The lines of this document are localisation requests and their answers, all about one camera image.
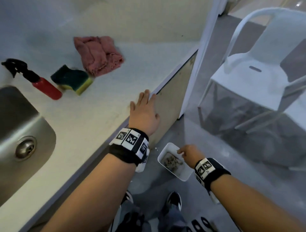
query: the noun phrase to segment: pink cloth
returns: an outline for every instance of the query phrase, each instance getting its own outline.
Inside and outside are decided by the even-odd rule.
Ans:
[[[109,36],[74,37],[74,46],[81,55],[84,69],[94,77],[117,69],[124,62]]]

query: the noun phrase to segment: person's left arm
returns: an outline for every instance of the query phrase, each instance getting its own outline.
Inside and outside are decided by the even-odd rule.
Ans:
[[[148,136],[159,125],[155,114],[156,95],[149,100],[149,90],[140,93],[137,104],[130,104],[129,127]],[[136,164],[125,163],[107,154],[95,169],[71,193],[42,232],[98,231],[114,219],[135,173]]]

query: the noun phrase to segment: black sneaker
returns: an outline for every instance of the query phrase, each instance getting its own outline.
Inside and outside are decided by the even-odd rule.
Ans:
[[[123,202],[125,202],[126,200],[129,200],[130,202],[134,203],[132,194],[128,190],[125,192],[124,197],[123,197],[120,205],[122,205]]]
[[[178,209],[181,211],[182,209],[182,200],[180,195],[177,192],[172,192],[168,195],[167,200],[165,202],[164,207],[170,208],[170,205],[176,205]]]

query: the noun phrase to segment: drain strainer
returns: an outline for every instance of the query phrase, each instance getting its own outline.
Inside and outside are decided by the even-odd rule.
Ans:
[[[19,161],[30,158],[36,150],[37,141],[33,136],[22,137],[17,142],[15,156]]]

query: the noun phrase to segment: sponge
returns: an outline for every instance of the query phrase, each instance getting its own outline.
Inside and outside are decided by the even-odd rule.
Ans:
[[[81,95],[93,82],[92,78],[82,70],[72,70],[63,65],[52,76],[54,81],[62,89],[71,89],[77,95]]]

